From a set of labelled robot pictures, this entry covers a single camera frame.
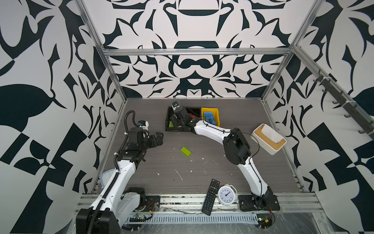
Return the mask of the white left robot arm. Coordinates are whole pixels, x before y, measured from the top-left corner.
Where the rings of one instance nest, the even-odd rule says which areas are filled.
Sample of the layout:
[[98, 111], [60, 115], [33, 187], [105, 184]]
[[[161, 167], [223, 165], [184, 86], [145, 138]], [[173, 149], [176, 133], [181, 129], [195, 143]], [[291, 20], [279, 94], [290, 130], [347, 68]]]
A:
[[135, 117], [130, 110], [124, 117], [125, 140], [115, 152], [115, 170], [103, 191], [87, 209], [81, 209], [76, 217], [77, 234], [119, 234], [122, 230], [132, 230], [125, 223], [134, 210], [146, 205], [143, 188], [126, 186], [144, 161], [147, 151], [163, 144], [163, 133], [149, 133], [147, 121], [135, 121], [128, 127], [127, 118]]

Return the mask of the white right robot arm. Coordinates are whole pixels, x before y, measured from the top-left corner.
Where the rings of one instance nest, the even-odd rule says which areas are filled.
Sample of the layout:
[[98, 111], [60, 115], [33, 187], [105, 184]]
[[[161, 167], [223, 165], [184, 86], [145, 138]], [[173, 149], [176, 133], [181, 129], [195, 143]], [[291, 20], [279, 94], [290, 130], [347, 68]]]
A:
[[170, 120], [173, 126], [181, 128], [183, 132], [205, 136], [220, 143], [228, 161], [238, 166], [251, 189], [250, 195], [238, 195], [237, 190], [231, 185], [223, 185], [221, 188], [216, 185], [212, 187], [216, 190], [213, 197], [218, 196], [222, 205], [231, 205], [237, 201], [239, 209], [243, 212], [281, 209], [277, 197], [257, 170], [250, 145], [240, 129], [230, 130], [213, 125], [177, 102], [172, 104], [172, 109]]

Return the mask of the green square lego plate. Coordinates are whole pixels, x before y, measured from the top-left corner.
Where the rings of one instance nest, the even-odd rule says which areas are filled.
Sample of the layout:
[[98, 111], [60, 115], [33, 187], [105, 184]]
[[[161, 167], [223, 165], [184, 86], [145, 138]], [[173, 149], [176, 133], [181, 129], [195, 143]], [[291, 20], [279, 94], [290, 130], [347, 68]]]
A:
[[192, 152], [191, 152], [189, 149], [187, 149], [186, 147], [182, 147], [180, 151], [181, 151], [185, 156], [187, 156], [187, 157], [189, 157], [189, 156], [192, 154]]

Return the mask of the blue lego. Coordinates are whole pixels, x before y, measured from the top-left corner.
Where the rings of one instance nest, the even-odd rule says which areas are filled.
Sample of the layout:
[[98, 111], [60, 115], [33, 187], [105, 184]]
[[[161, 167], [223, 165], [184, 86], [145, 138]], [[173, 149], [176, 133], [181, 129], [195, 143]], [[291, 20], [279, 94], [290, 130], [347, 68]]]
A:
[[204, 119], [210, 124], [217, 125], [213, 112], [204, 112]]

